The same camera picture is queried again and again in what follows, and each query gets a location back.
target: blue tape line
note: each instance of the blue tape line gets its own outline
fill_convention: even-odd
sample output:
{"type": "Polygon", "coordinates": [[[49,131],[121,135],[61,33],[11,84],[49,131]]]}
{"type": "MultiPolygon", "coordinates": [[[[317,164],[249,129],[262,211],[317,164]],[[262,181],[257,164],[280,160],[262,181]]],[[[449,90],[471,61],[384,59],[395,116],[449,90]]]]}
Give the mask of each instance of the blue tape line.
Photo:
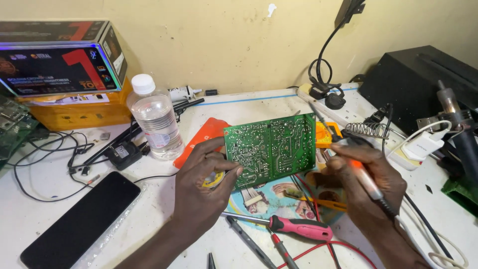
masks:
{"type": "MultiPolygon", "coordinates": [[[[358,88],[343,89],[343,91],[357,90],[357,89],[358,88]]],[[[265,100],[265,99],[286,98],[286,97],[292,97],[292,96],[297,96],[297,94],[271,96],[271,97],[261,97],[261,98],[251,98],[251,99],[242,99],[242,100],[234,100],[234,101],[223,101],[223,102],[215,102],[215,103],[201,103],[201,104],[197,104],[196,106],[207,106],[207,105],[218,105],[218,104],[226,104],[226,103],[237,103],[237,102],[246,102],[246,101],[265,100]]]]}

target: power strip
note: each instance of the power strip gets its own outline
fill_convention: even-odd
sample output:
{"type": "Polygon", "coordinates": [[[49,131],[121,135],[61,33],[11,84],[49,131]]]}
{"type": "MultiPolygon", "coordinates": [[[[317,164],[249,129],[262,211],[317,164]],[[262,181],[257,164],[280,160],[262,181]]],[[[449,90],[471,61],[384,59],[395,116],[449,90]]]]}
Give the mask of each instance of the power strip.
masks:
{"type": "MultiPolygon", "coordinates": [[[[322,112],[324,115],[329,117],[331,120],[336,122],[338,125],[345,128],[348,123],[362,123],[365,118],[347,110],[346,107],[339,109],[339,110],[332,110],[325,105],[324,99],[322,100],[315,100],[307,93],[297,90],[297,95],[306,102],[312,102],[312,104],[322,112]]],[[[371,142],[376,148],[382,147],[382,140],[378,138],[366,138],[369,142],[371,142]]],[[[403,142],[403,138],[399,137],[397,134],[390,132],[389,139],[385,141],[385,153],[388,154],[391,152],[396,146],[398,146],[401,142],[403,142]]],[[[389,158],[393,160],[401,167],[407,169],[408,171],[413,171],[422,165],[422,162],[410,160],[405,156],[401,149],[396,150],[389,158]]]]}

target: yellow wall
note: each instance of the yellow wall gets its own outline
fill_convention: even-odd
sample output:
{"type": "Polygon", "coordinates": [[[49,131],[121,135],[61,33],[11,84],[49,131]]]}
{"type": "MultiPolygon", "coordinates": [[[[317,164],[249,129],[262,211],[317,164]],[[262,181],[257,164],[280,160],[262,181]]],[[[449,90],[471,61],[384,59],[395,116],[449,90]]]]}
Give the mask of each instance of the yellow wall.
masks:
{"type": "MultiPolygon", "coordinates": [[[[113,21],[129,77],[220,93],[307,82],[305,68],[342,0],[0,0],[2,20],[113,21]],[[268,18],[270,3],[277,9],[268,18]]],[[[422,45],[478,67],[478,1],[367,0],[329,44],[332,82],[348,82],[385,52],[422,45]]]]}

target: hand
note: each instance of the hand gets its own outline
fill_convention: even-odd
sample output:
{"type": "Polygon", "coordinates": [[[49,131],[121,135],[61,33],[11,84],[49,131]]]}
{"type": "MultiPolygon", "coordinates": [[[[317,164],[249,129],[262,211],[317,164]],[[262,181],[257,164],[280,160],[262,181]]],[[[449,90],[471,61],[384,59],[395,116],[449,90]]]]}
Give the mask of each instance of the hand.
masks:
{"type": "Polygon", "coordinates": [[[374,229],[393,226],[392,222],[374,203],[365,192],[359,181],[347,165],[346,158],[362,162],[365,169],[374,178],[375,183],[383,192],[385,199],[392,209],[399,211],[407,182],[385,159],[383,153],[377,149],[361,146],[343,146],[332,144],[331,148],[337,152],[323,170],[325,174],[336,174],[342,182],[347,196],[347,213],[353,223],[364,233],[374,229]]]}
{"type": "Polygon", "coordinates": [[[192,231],[189,236],[195,241],[216,223],[225,210],[237,177],[243,170],[239,163],[226,161],[222,153],[214,151],[220,146],[224,146],[224,137],[197,144],[176,174],[171,222],[192,231]],[[204,179],[214,170],[229,172],[214,190],[202,187],[204,179]]]}

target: pink screwdriver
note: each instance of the pink screwdriver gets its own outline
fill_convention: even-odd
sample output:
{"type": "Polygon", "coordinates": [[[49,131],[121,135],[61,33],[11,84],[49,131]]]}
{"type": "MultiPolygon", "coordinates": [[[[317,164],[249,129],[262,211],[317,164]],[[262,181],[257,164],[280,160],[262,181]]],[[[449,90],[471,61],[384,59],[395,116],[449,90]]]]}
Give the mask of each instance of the pink screwdriver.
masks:
{"type": "Polygon", "coordinates": [[[236,217],[239,219],[250,220],[255,223],[265,224],[274,232],[296,233],[314,240],[330,241],[332,239],[332,229],[322,222],[304,219],[286,219],[272,215],[270,219],[260,219],[246,215],[223,212],[225,216],[236,217]]]}

